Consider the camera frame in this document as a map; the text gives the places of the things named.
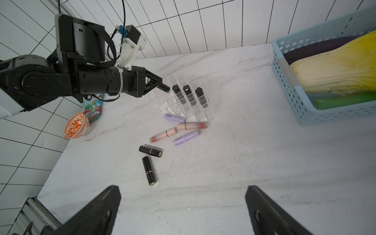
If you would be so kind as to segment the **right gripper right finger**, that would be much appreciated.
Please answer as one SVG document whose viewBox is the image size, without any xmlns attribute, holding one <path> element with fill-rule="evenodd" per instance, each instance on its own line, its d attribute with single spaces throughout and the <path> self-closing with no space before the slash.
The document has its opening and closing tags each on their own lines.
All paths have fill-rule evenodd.
<svg viewBox="0 0 376 235">
<path fill-rule="evenodd" d="M 248 187 L 245 201 L 256 235 L 311 234 L 258 186 Z"/>
</svg>

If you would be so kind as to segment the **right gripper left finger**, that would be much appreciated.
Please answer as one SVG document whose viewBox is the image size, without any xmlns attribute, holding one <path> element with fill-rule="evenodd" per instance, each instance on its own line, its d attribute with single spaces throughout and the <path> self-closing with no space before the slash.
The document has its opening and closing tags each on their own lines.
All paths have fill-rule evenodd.
<svg viewBox="0 0 376 235">
<path fill-rule="evenodd" d="M 45 226 L 42 235 L 110 235 L 115 225 L 121 193 L 118 186 L 111 185 L 77 212 L 66 223 L 53 229 Z"/>
</svg>

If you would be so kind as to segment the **black lipstick lowest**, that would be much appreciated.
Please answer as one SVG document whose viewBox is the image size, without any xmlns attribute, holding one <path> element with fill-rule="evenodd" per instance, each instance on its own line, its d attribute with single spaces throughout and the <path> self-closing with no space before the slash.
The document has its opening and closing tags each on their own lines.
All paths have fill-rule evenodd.
<svg viewBox="0 0 376 235">
<path fill-rule="evenodd" d="M 152 169 L 152 165 L 150 160 L 147 156 L 142 158 L 143 166 L 145 169 L 146 177 L 150 186 L 153 186 L 156 183 L 154 171 Z"/>
</svg>

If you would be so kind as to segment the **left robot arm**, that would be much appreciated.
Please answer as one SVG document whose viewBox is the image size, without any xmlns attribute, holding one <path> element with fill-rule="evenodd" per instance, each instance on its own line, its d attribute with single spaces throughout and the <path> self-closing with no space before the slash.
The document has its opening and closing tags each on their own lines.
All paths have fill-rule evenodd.
<svg viewBox="0 0 376 235">
<path fill-rule="evenodd" d="M 83 102 L 98 94 L 111 100 L 140 98 L 154 88 L 169 92 L 161 77 L 134 66 L 146 38 L 133 26 L 118 26 L 121 49 L 104 26 L 58 14 L 56 50 L 48 57 L 22 55 L 1 62 L 1 118 L 32 111 L 59 97 Z"/>
</svg>

